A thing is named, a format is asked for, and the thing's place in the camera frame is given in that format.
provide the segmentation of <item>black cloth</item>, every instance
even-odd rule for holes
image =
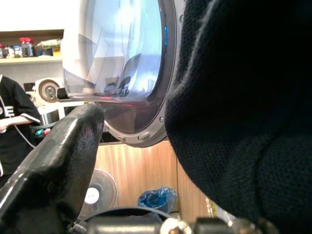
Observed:
[[[308,0],[188,0],[168,137],[228,212],[312,230],[312,18]]]
[[[5,107],[0,102],[0,119],[24,116],[34,123],[40,123],[40,115],[25,91],[15,81],[2,76],[0,81],[0,95]],[[28,124],[18,125],[23,135],[34,144]],[[12,174],[24,158],[32,150],[14,126],[8,127],[4,134],[0,134],[0,162],[4,175]]]

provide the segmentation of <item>washing machine door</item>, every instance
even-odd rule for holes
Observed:
[[[107,131],[126,144],[163,140],[184,0],[80,0],[72,7],[62,44],[68,96],[103,106]]]

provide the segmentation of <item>jar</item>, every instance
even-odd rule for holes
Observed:
[[[7,45],[4,48],[4,53],[5,53],[5,57],[7,59],[14,59],[15,58],[14,47],[12,45]]]
[[[22,51],[23,57],[35,56],[34,47],[33,47],[34,39],[32,39],[32,38],[20,38],[19,41],[20,41],[20,46],[21,46],[21,51]]]
[[[5,45],[0,43],[0,59],[4,59],[5,56],[4,56],[4,48],[5,48]]]

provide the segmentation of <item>white fan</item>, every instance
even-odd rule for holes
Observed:
[[[78,216],[86,220],[113,207],[117,198],[117,185],[106,171],[94,169],[89,188]]]
[[[33,95],[34,104],[39,107],[57,102],[57,90],[62,87],[64,87],[64,83],[61,78],[43,78],[36,80]]]

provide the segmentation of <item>red lid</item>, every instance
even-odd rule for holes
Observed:
[[[33,43],[34,42],[34,39],[33,38],[20,38],[19,39],[20,42],[30,42],[30,43]]]

